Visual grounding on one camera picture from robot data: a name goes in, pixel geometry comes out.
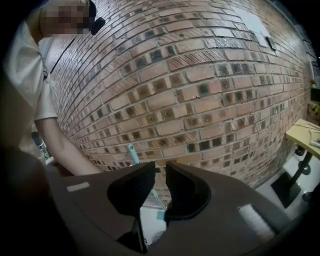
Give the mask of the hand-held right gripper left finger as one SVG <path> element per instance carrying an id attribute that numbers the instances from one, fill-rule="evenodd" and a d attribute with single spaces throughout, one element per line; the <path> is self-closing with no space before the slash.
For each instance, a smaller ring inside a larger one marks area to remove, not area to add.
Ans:
<path id="1" fill-rule="evenodd" d="M 138 253 L 146 253 L 140 209 L 154 187 L 156 167 L 153 161 L 136 164 L 133 167 L 135 170 L 109 185 L 107 196 L 120 214 L 134 217 L 131 230 L 117 241 Z"/>

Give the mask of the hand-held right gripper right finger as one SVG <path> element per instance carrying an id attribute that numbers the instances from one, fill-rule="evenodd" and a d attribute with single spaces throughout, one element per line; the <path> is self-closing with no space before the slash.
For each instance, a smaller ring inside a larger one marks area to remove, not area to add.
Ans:
<path id="1" fill-rule="evenodd" d="M 171 202 L 164 214 L 166 223 L 189 220 L 198 215 L 210 202 L 212 190 L 208 183 L 187 165 L 168 162 L 165 183 Z"/>

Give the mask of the teal mop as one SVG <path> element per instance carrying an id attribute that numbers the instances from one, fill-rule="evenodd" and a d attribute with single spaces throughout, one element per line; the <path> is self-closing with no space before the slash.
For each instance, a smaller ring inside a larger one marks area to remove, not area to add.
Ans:
<path id="1" fill-rule="evenodd" d="M 133 144 L 129 144 L 127 146 L 127 149 L 133 159 L 133 162 L 135 165 L 140 164 L 141 161 L 138 157 L 138 154 L 133 146 Z M 149 195 L 147 196 L 147 199 L 142 205 L 143 209 L 148 210 L 155 210 L 156 211 L 156 219 L 160 221 L 165 220 L 165 211 L 167 207 L 163 203 L 163 201 L 160 199 L 157 191 L 154 189 L 154 187 L 151 189 Z"/>

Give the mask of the person's left forearm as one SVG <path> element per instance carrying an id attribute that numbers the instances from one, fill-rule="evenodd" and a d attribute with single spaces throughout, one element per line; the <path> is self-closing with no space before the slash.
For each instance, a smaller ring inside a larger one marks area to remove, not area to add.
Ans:
<path id="1" fill-rule="evenodd" d="M 73 175 L 102 172 L 64 135 L 55 117 L 39 119 L 34 123 L 49 153 Z"/>

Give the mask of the black table base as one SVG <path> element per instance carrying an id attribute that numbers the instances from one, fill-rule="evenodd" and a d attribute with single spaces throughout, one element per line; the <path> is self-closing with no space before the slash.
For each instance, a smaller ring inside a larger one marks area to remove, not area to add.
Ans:
<path id="1" fill-rule="evenodd" d="M 287 172 L 284 172 L 276 181 L 271 184 L 272 189 L 279 198 L 282 206 L 287 209 L 290 204 L 296 199 L 301 191 L 300 186 L 297 184 L 298 178 L 303 175 L 309 175 L 311 173 L 311 167 L 309 165 L 312 158 L 310 152 L 306 152 L 305 157 L 298 163 L 298 169 L 293 176 L 290 176 Z"/>

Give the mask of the yellow wooden table top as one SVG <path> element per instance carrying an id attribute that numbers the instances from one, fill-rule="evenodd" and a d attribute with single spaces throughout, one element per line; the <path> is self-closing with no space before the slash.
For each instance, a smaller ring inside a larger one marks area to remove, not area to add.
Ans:
<path id="1" fill-rule="evenodd" d="M 304 148 L 320 161 L 320 126 L 299 119 L 285 133 L 285 137 Z"/>

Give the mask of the person's beige shirt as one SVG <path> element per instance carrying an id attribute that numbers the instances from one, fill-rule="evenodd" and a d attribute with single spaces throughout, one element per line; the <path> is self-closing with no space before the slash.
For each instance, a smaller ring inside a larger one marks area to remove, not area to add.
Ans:
<path id="1" fill-rule="evenodd" d="M 38 154 L 32 126 L 34 121 L 57 117 L 54 82 L 25 21 L 16 30 L 0 71 L 0 145 Z"/>

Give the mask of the small white paper sheet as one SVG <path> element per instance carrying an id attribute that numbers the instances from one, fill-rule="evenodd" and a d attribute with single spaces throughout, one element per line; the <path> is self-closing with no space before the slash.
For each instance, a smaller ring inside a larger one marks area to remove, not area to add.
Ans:
<path id="1" fill-rule="evenodd" d="M 256 37 L 257 42 L 261 47 L 264 47 L 264 48 L 268 48 L 269 47 L 269 45 L 268 45 L 268 43 L 267 43 L 267 41 L 266 41 L 266 39 L 265 39 L 263 34 L 257 33 L 257 32 L 254 32 L 253 34 Z"/>

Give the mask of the large white paper sheet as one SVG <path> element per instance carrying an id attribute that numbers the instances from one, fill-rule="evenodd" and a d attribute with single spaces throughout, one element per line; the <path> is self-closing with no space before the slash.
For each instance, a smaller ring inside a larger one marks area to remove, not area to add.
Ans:
<path id="1" fill-rule="evenodd" d="M 264 37 L 270 37 L 269 32 L 262 24 L 260 18 L 257 15 L 234 6 L 232 6 L 231 8 L 240 17 L 240 19 L 250 31 L 263 35 Z"/>

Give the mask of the black wall switch box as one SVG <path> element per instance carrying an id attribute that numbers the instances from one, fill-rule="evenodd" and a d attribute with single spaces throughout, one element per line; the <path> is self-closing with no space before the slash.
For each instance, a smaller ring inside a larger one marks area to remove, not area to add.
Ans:
<path id="1" fill-rule="evenodd" d="M 272 38 L 270 38 L 269 36 L 266 36 L 265 39 L 266 39 L 268 45 L 270 46 L 270 48 L 271 48 L 273 51 L 276 51 L 276 50 L 277 50 L 277 47 L 276 47 L 276 45 L 275 45 L 274 40 L 273 40 Z"/>

